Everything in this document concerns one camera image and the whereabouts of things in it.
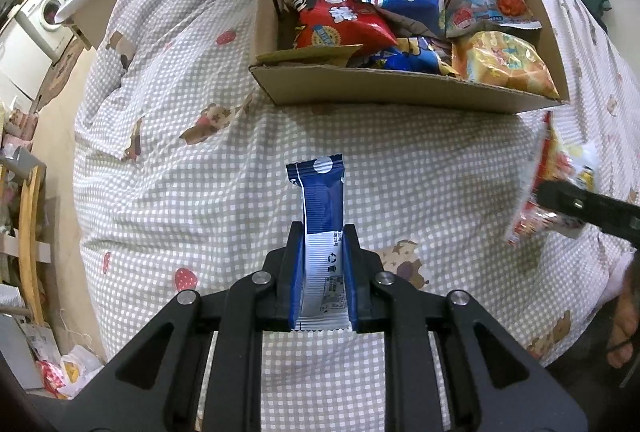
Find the blue yellow bear snack bag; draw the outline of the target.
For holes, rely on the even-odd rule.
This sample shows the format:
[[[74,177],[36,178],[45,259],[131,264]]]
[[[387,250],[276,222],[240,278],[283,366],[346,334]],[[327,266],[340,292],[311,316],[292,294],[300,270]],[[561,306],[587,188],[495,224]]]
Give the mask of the blue yellow bear snack bag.
[[[451,44],[428,36],[398,37],[395,45],[354,56],[348,65],[352,68],[459,75],[452,65]]]

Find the wooden chair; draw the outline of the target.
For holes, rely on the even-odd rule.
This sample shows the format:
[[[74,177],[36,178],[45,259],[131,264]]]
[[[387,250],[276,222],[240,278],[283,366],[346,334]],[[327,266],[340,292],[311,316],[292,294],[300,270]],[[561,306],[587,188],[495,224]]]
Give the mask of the wooden chair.
[[[40,282],[37,264],[40,262],[41,251],[44,252],[44,264],[51,262],[50,245],[37,240],[38,209],[40,191],[46,177],[46,166],[40,163],[27,164],[20,169],[18,161],[1,158],[1,198],[4,198],[6,176],[12,172],[22,182],[20,191],[20,208],[17,218],[17,236],[12,237],[2,233],[1,252],[17,258],[18,280],[21,296],[25,307],[14,307],[15,314],[23,314],[35,325],[44,326],[44,317]]]

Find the checkered patterned bed quilt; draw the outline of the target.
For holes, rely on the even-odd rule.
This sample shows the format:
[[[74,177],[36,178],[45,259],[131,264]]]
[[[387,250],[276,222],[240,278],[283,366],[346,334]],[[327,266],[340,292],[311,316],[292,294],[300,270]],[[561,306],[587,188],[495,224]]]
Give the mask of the checkered patterned bed quilt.
[[[632,245],[522,212],[541,139],[559,175],[639,200],[639,82],[581,0],[542,0],[570,101],[498,113],[274,103],[250,73],[257,0],[118,0],[79,108],[80,255],[108,355],[178,292],[230,288],[303,214],[286,166],[345,165],[344,214],[421,291],[468,291],[537,362],[620,380],[639,352]]]

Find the white washing machine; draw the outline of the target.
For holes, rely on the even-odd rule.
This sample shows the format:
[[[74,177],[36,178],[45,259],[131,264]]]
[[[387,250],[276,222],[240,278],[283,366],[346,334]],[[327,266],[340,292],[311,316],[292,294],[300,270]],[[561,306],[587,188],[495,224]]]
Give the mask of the white washing machine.
[[[24,0],[15,20],[33,42],[56,63],[64,54],[74,33],[66,25],[55,20],[64,0]]]

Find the blue white wafer packet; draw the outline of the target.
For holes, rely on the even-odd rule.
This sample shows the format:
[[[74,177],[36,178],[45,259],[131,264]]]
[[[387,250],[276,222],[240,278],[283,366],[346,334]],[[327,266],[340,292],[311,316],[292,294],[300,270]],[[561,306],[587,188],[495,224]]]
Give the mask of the blue white wafer packet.
[[[344,177],[341,155],[286,166],[302,189],[302,271],[294,288],[293,329],[322,331],[349,326],[343,273]]]

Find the light blue cartoon snack bag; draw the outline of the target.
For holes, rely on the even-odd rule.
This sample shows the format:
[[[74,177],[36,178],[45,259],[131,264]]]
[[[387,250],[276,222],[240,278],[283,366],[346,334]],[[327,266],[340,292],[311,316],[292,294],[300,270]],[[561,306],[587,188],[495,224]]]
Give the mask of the light blue cartoon snack bag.
[[[445,0],[446,35],[480,31],[538,31],[541,23],[525,0]]]

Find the yellow potato chip bag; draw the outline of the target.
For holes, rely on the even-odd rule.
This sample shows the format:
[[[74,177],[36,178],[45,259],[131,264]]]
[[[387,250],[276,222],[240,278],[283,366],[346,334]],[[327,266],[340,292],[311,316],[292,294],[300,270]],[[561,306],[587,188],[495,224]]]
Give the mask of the yellow potato chip bag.
[[[500,31],[463,36],[452,44],[452,66],[472,83],[529,92],[558,100],[560,94],[532,44]]]

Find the white kitchen cabinet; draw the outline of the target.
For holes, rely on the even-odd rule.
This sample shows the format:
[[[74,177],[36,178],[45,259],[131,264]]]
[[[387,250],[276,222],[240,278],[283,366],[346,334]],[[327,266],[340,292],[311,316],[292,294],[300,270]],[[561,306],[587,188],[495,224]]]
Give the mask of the white kitchen cabinet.
[[[27,98],[35,100],[51,59],[14,19],[1,30],[1,73]]]

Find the red cartoon snack bag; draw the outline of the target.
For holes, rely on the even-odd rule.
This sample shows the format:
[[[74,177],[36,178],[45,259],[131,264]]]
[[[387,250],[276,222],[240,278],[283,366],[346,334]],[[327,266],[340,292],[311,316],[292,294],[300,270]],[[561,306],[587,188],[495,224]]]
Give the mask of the red cartoon snack bag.
[[[359,45],[357,56],[370,56],[397,45],[382,16],[361,0],[293,0],[296,27],[293,47]]]

